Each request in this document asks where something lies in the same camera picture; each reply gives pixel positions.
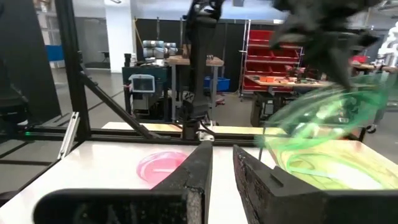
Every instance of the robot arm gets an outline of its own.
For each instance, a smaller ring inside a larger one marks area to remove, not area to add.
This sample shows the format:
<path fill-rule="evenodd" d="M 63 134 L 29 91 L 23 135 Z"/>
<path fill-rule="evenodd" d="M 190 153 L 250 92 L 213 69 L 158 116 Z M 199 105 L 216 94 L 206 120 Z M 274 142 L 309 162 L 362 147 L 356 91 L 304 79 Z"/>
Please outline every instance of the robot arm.
<path fill-rule="evenodd" d="M 204 94 L 206 56 L 210 41 L 221 16 L 224 0 L 193 0 L 186 18 L 186 38 L 192 47 L 190 59 L 189 97 L 183 100 L 180 117 L 184 122 L 183 138 L 195 139 L 198 122 L 208 112 L 208 100 Z"/>
<path fill-rule="evenodd" d="M 350 58 L 377 41 L 377 37 L 366 30 L 349 30 L 348 18 L 379 2 L 312 0 L 309 4 L 308 1 L 275 0 L 274 7 L 289 11 L 290 15 L 274 33 L 270 45 L 273 48 L 281 42 L 301 45 L 305 48 L 304 63 L 349 90 Z"/>

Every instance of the red shelving unit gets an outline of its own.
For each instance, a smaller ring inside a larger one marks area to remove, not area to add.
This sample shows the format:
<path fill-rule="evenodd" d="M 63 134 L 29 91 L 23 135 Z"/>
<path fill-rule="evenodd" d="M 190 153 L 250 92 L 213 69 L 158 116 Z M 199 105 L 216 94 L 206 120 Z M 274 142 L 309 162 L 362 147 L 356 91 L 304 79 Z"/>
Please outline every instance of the red shelving unit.
<path fill-rule="evenodd" d="M 302 48 L 294 44 L 285 43 L 280 50 L 271 50 L 269 40 L 273 31 L 251 30 L 253 21 L 245 24 L 243 43 L 243 61 L 241 68 L 240 91 L 250 94 L 254 91 L 268 91 L 268 87 L 260 86 L 246 75 L 259 75 L 262 77 L 284 77 L 286 76 L 286 65 L 297 66 L 300 63 Z M 272 91 L 291 91 L 290 88 L 273 88 Z"/>

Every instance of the cart wheel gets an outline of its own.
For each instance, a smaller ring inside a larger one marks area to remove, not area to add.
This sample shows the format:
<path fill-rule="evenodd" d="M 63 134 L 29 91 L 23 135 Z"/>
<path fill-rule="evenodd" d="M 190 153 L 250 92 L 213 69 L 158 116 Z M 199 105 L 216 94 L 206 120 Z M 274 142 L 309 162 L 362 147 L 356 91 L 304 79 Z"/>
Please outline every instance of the cart wheel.
<path fill-rule="evenodd" d="M 369 133 L 369 134 L 375 133 L 376 130 L 377 130 L 377 128 L 376 128 L 375 124 L 372 124 L 372 125 L 369 125 L 369 126 L 366 127 L 366 132 Z"/>

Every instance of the white table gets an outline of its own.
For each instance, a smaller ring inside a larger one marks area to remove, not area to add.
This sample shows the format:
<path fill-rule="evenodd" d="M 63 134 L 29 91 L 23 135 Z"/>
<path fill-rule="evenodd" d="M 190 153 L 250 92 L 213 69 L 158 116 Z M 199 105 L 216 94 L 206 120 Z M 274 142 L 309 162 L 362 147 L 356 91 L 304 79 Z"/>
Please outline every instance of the white table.
<path fill-rule="evenodd" d="M 84 142 L 32 184 L 0 208 L 0 224 L 31 224 L 35 204 L 59 189 L 148 189 L 136 174 L 137 163 L 155 152 L 190 154 L 196 146 Z M 245 150 L 258 157 L 257 148 Z M 275 163 L 264 151 L 262 162 Z M 232 147 L 213 148 L 209 224 L 247 224 L 235 184 Z"/>

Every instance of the pink plate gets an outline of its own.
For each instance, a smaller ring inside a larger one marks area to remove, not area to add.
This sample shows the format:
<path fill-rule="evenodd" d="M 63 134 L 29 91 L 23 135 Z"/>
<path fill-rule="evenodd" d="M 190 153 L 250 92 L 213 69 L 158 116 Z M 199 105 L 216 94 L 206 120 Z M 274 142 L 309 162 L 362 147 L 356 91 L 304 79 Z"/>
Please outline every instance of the pink plate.
<path fill-rule="evenodd" d="M 169 176 L 188 156 L 181 152 L 158 152 L 138 163 L 137 175 L 151 188 Z"/>

